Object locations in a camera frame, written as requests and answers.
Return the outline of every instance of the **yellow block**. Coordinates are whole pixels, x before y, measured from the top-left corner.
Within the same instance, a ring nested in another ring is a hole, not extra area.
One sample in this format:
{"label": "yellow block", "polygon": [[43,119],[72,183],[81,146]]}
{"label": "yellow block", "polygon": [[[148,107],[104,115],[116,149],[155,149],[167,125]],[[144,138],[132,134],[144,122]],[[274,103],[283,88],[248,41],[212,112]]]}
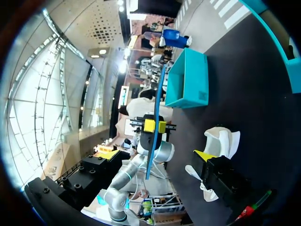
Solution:
{"label": "yellow block", "polygon": [[[155,120],[146,119],[144,122],[144,131],[153,133],[155,131],[155,126],[156,126]],[[166,130],[166,121],[160,121],[158,132],[165,133],[165,130]]]}
{"label": "yellow block", "polygon": [[102,157],[104,159],[111,159],[115,154],[117,154],[119,150],[112,151],[112,152],[97,152],[94,154],[94,157]]}
{"label": "yellow block", "polygon": [[159,122],[159,133],[165,133],[166,129],[166,121],[160,121]]}
{"label": "yellow block", "polygon": [[208,159],[217,158],[217,156],[215,156],[215,155],[206,154],[206,153],[200,152],[198,150],[194,150],[194,152],[197,153],[199,156],[201,156],[201,158],[204,159],[205,162],[207,162]]}

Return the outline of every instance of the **perforated ceiling panel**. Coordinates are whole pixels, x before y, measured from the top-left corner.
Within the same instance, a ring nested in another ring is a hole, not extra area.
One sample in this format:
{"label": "perforated ceiling panel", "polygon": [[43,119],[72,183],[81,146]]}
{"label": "perforated ceiling panel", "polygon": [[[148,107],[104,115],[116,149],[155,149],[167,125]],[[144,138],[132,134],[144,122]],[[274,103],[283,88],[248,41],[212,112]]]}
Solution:
{"label": "perforated ceiling panel", "polygon": [[123,46],[117,0],[53,0],[47,9],[85,56],[90,48]]}

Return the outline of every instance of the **teal box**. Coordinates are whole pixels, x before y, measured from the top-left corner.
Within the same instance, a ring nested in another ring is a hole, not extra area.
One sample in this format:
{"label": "teal box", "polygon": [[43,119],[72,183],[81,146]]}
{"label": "teal box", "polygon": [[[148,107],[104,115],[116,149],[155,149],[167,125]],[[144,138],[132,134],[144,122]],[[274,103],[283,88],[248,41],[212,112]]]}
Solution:
{"label": "teal box", "polygon": [[207,56],[185,48],[168,73],[165,105],[190,108],[208,105]]}

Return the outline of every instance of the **white shirt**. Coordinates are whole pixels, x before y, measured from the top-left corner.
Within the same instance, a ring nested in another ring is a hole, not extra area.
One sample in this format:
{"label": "white shirt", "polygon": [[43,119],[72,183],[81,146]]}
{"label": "white shirt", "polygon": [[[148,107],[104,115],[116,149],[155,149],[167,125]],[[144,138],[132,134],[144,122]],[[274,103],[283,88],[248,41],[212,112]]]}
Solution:
{"label": "white shirt", "polygon": [[[143,117],[146,113],[155,111],[155,102],[148,98],[141,97],[131,100],[127,105],[127,112],[131,119],[135,117]],[[165,102],[160,102],[159,115],[164,118],[164,121],[171,121],[173,109],[165,106]]]}

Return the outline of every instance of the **black table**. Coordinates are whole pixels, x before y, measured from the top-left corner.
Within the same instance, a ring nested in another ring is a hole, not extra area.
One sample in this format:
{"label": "black table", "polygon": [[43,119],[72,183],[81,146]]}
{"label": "black table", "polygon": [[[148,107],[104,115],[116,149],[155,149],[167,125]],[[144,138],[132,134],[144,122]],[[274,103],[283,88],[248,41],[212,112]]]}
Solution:
{"label": "black table", "polygon": [[[206,53],[209,105],[174,109],[177,130],[167,172],[189,216],[197,226],[225,225],[231,211],[220,200],[205,202],[200,182],[188,175],[194,149],[206,146],[204,132],[216,125],[240,131],[234,167],[255,187],[267,184],[278,191],[268,213],[298,202],[295,194],[301,172],[301,95],[293,95],[282,58],[253,15],[235,26]],[[278,214],[278,222],[283,215]]]}

